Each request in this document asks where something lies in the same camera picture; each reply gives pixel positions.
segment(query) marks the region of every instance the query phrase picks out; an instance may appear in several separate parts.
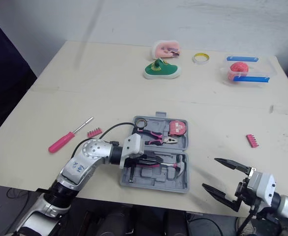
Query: gray tool case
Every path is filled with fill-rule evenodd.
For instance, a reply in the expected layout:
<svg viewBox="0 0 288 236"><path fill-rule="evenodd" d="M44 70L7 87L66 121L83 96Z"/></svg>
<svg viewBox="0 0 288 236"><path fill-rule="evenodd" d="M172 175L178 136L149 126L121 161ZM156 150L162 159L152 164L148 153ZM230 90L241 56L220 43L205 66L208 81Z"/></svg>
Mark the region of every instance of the gray tool case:
<svg viewBox="0 0 288 236"><path fill-rule="evenodd" d="M186 132L182 136L173 136L178 139L178 143L175 144L162 144L157 145L145 145L146 151L153 151L155 155L160 156L164 163L176 163L179 161L179 155L182 155L182 160L185 163L185 167L180 176L177 177L179 171L174 167L169 166L136 166L132 182L130 180L131 167L124 167L120 179L120 184L123 186L149 188L162 191L187 193L190 186L189 181L189 160L188 155L184 153L184 150L188 147L188 123L186 120L181 119L169 119L166 118L165 112L156 112L156 117L134 117L134 123L143 118L147 121L147 126L144 129L151 130L153 132L160 132L163 136L168 136L169 123L173 120L179 120L186 125ZM140 134L144 141L153 140L151 136Z"/></svg>

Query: floor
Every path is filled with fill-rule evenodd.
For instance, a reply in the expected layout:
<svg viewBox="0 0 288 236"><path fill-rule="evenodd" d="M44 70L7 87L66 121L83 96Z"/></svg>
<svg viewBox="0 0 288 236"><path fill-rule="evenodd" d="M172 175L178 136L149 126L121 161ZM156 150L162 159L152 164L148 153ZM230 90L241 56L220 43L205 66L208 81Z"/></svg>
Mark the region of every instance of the floor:
<svg viewBox="0 0 288 236"><path fill-rule="evenodd" d="M40 195L38 192L30 192L29 200L24 207L28 192L25 190L11 189L0 186L0 236L6 234L7 231L11 232L11 229L16 226L18 220L20 220L23 214L29 209L30 206L36 201ZM70 221L66 226L64 236L77 236L80 230L81 224L84 220L86 212L92 212L96 216L104 217L110 213L113 209L121 207L119 203L87 200L76 198L70 210ZM163 218L167 211L164 208L147 207L147 206L133 206L138 214L137 219L141 222L142 229L146 231L146 235L160 236L163 235ZM197 219L189 224L190 236L219 236L221 235L217 226L212 222L214 221L221 229L224 236L234 236L235 231L235 217L210 215L210 214L196 214L192 215L190 219Z"/></svg>

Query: plastic container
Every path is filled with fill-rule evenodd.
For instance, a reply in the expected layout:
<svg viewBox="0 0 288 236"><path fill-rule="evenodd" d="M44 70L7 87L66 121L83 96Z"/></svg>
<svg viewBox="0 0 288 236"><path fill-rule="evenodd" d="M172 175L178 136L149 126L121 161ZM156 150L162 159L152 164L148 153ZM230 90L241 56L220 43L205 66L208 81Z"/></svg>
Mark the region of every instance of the plastic container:
<svg viewBox="0 0 288 236"><path fill-rule="evenodd" d="M232 82L268 83L276 75L268 58L244 55L226 55L224 71Z"/></svg>
<svg viewBox="0 0 288 236"><path fill-rule="evenodd" d="M173 120L179 120L186 125L186 132L182 136L175 136L178 139L176 144L163 144L162 146L145 145L145 152L153 151L155 155L160 156L164 163L174 164L178 162L178 157L183 157L185 169L179 176L178 170L172 167L157 166L136 166L134 171L133 182L129 181L130 169L124 167L120 179L120 184L123 186L148 188L162 191L186 193L190 187L189 181L189 159L184 150L188 147L188 123L186 120L166 118L166 113L156 112L156 117L134 117L134 122L144 118L147 121L147 126L144 129L153 132L160 132L164 136L168 136L169 123ZM154 138L146 135L141 135L145 141Z"/></svg>

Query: white wall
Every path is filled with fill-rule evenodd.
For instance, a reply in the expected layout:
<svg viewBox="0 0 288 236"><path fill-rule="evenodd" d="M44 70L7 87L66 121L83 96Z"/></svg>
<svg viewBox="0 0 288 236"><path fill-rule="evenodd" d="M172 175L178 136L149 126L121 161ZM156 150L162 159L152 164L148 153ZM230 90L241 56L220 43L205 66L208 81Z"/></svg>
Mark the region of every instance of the white wall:
<svg viewBox="0 0 288 236"><path fill-rule="evenodd" d="M66 40L177 39L182 48L276 55L288 71L288 0L0 0L0 27L37 75Z"/></svg>

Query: green shoe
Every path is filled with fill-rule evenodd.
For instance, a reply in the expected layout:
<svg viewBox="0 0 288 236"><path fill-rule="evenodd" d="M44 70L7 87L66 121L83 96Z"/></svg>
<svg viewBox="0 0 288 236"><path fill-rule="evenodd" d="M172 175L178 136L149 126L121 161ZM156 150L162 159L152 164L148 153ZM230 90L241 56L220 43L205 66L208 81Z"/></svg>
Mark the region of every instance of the green shoe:
<svg viewBox="0 0 288 236"><path fill-rule="evenodd" d="M148 65L144 71L146 79L174 79L181 74L181 68L171 65L161 58Z"/></svg>

